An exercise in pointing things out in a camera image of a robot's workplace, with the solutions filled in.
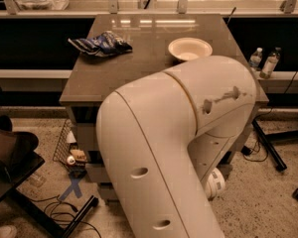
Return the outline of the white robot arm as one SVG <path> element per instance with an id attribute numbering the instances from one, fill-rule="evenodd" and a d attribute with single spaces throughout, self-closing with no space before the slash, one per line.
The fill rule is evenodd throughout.
<path id="1" fill-rule="evenodd" d="M 136 238 L 224 238 L 204 191 L 243 132 L 257 84 L 210 56 L 132 81 L 100 105 L 96 136 Z"/>

